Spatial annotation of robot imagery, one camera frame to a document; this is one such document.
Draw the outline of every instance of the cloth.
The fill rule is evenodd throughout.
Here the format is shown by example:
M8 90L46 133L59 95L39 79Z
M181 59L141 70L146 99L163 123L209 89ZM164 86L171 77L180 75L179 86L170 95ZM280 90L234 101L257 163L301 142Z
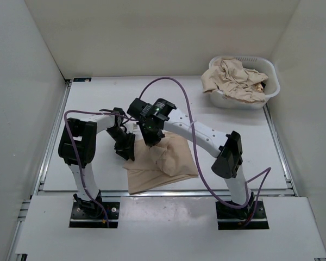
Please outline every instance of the cloth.
M203 93L221 90L225 96L241 102L264 102L261 82L267 79L264 73L243 68L242 62L234 57L223 57L203 73Z
M198 177L187 140L171 132L165 136L153 147L146 146L144 140L135 142L135 161L127 160L123 165L129 194Z

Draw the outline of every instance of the white plastic basket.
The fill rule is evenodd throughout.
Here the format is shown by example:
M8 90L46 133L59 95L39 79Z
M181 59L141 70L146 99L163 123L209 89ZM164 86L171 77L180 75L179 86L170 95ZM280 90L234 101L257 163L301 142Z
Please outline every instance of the white plastic basket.
M246 55L220 55L212 58L212 60L209 62L209 68L212 66L216 59L221 57L235 57L237 60L243 63L244 68L255 69L259 72L267 74L268 80L264 81L266 84L264 89L266 100L264 102L258 103L240 102L235 99L227 98L223 95L222 91L217 90L210 93L210 100L215 106L229 109L260 109L268 102L270 98L279 93L280 84L275 72L274 65L267 59Z

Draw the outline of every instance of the cable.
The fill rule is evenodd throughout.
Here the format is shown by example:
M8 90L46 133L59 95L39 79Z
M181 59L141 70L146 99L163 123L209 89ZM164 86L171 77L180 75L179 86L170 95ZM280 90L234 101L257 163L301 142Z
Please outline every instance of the cable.
M184 87L181 85L181 83L179 81L177 81L176 79L174 78L171 78L171 77L160 77L160 78L157 78L153 81L151 81L149 84L146 85L146 87L142 90L142 92L140 93L140 96L139 96L139 99L142 97L143 93L147 90L147 88L149 88L153 83L159 81L159 80L163 80L163 79L167 79L167 80L172 80L173 82L175 82L182 90L184 96L185 96L185 100L186 100L186 105L187 105L187 111L188 111L188 114L189 114L189 118L190 118L190 122L191 122L191 127L192 127L192 141L193 141L193 152L194 152L194 155L195 155L195 160L196 160L196 166L197 166L197 170L199 172L199 175L200 175L200 178L202 179L202 182L204 183L206 189L211 193L211 195L217 199L221 204L229 207L229 208L233 208L233 209L241 209L241 208L244 208L247 206L247 204L249 203L249 194L246 193L246 200L245 200L245 203L243 205L239 205L239 206L236 206L236 205L232 205L232 204L229 204L227 203L226 201L223 201L220 197L218 197L214 192L213 190L209 187L208 183L206 182L205 178L204 178L204 175L202 173L202 170L200 169L200 165L199 165L199 160L198 160L198 153L197 153L197 143L196 143L196 130L195 130L195 126L194 126L194 121L193 121L193 118L192 118L192 112L191 112L191 107L190 107L190 102L189 102L189 98L187 96L187 93L184 89ZM259 173L258 175L256 175L255 177L251 178L248 182L251 182L253 181L254 179L260 177L261 175L265 174L263 180L262 180L262 183L259 187L259 190L258 190L258 193L257 193L257 197L256 197L256 202L255 202L255 206L257 206L257 201L258 201L258 198L259 198L259 195L260 195L260 191L261 191L261 188L262 188L262 185L266 179L266 177L268 176L269 172L271 171L271 167L268 167L267 169L263 170L261 173ZM245 191L248 191L248 182L245 182Z
M81 176L81 183L82 183L82 187L83 189L85 190L85 193L87 194L87 196L89 197L89 199L91 201L93 201L95 204L97 204L101 209L102 211L104 212L104 217L106 219L106 225L107 227L109 228L109 218L108 218L108 214L106 213L106 210L104 208L104 206L102 204L100 204L98 201L96 201L92 196L91 194L88 192L87 190L87 187L86 187L86 183L85 183L85 180L84 180L84 177L83 177L83 171L82 171L82 164L81 164L81 159L80 159L80 155L78 153L78 150L77 150L77 146L76 146L76 143L74 141L74 138L72 136L72 132L71 132L71 129L70 129L70 126L69 126L69 123L67 122L67 115L69 113L81 113L81 114L89 114L89 115L114 115L114 116L119 116L119 117L122 117L122 118L125 118L127 120L129 120L128 117L126 116L123 116L123 115L120 115L120 114L117 114L117 113L102 113L102 112L99 112L99 113L91 113L89 111L81 111L81 110L68 110L64 113L64 122L65 122L65 127L66 127L66 130L67 130L67 133L70 137L70 141L71 141L71 144L72 144L72 147L73 147L73 150L75 152L75 156L76 156L76 161L77 161L77 164L78 164L78 167L79 167L79 171L80 171L80 176Z

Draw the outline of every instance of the folded cloth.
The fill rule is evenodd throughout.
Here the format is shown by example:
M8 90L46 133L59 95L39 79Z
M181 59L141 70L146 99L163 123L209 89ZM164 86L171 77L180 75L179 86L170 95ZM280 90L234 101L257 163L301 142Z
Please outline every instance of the folded cloth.
M264 73L243 68L242 62L234 57L221 57L203 73L203 92L221 90L225 96L241 102L264 102L261 82L267 79Z
M129 194L198 177L187 140L170 132L165 136L153 147L146 146L144 140L135 142L135 161L127 160L123 165Z

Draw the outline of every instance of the beige back wall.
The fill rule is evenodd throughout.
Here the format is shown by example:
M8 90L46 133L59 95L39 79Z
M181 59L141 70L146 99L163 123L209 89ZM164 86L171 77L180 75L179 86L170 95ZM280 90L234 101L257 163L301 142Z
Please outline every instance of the beige back wall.
M221 53L268 58L299 0L26 0L65 78L202 74Z

